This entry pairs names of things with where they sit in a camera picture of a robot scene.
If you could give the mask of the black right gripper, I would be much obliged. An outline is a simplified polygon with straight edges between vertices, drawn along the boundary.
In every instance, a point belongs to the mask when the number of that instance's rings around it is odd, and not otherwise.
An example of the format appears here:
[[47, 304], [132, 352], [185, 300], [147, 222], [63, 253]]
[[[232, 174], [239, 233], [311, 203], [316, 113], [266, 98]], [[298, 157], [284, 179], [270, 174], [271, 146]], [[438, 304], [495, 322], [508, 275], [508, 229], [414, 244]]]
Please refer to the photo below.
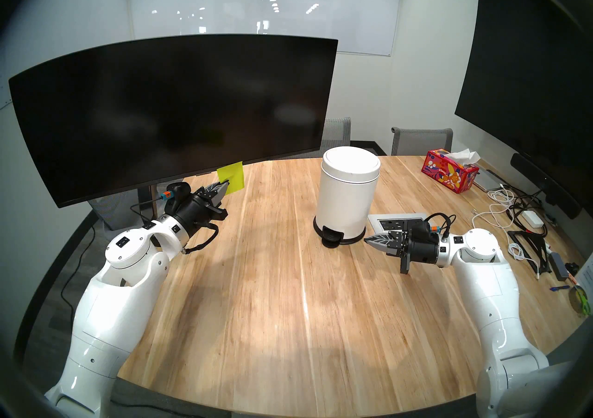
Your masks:
[[400, 273], [408, 274], [410, 264], [436, 264], [440, 246], [439, 234], [432, 231], [421, 232], [419, 229], [390, 231], [364, 238], [369, 246], [379, 251], [389, 251], [390, 256], [400, 258]]

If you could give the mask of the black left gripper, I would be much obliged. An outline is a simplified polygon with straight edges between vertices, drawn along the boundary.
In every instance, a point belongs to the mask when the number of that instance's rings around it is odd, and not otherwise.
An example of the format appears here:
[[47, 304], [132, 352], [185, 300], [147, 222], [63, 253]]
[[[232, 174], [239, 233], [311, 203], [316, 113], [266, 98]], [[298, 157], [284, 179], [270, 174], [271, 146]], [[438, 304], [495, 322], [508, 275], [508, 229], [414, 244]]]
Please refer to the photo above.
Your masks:
[[192, 237], [211, 221], [224, 221], [228, 216], [221, 208], [230, 180], [215, 182], [192, 192], [190, 187], [173, 188], [173, 217]]

